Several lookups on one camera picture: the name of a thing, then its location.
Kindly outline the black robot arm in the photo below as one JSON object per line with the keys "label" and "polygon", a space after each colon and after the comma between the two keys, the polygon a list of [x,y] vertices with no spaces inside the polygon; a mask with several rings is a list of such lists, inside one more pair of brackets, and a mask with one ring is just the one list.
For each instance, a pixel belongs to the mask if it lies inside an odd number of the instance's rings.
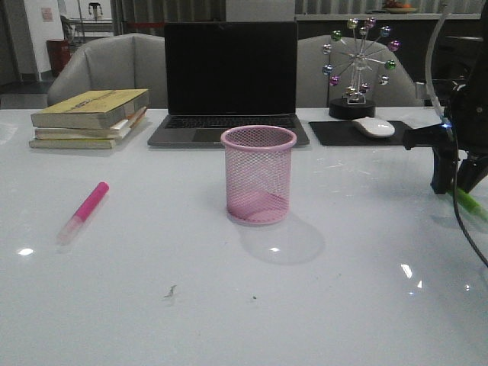
{"label": "black robot arm", "polygon": [[403,134],[403,146],[430,147],[434,168],[431,181],[436,194],[460,188],[470,192],[487,176],[487,6],[483,6],[480,23],[482,45],[467,81],[452,89],[443,108],[432,79],[432,55],[447,17],[454,6],[450,1],[430,37],[425,55],[425,91],[439,118],[439,123]]}

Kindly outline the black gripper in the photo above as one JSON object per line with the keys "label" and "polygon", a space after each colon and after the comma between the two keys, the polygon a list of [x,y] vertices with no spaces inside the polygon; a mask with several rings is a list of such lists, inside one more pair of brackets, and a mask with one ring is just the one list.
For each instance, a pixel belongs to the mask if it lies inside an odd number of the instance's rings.
{"label": "black gripper", "polygon": [[[407,130],[403,146],[433,147],[432,190],[446,194],[452,190],[457,175],[457,186],[470,193],[487,176],[487,80],[471,78],[457,87],[438,124]],[[458,151],[469,153],[458,172]]]}

